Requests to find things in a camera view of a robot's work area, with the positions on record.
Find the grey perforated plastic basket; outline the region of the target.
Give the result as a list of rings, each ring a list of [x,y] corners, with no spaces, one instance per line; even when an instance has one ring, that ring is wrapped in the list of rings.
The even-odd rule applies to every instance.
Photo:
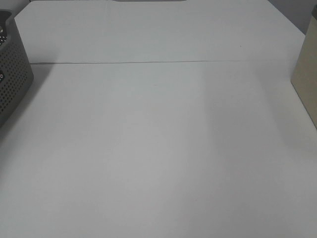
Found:
[[[12,11],[0,11],[0,124],[3,125],[33,83],[34,75]]]

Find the beige box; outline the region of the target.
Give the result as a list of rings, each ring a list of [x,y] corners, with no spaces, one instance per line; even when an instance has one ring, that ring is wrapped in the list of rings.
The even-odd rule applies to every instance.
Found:
[[[314,125],[317,124],[317,7],[294,68],[291,83]]]

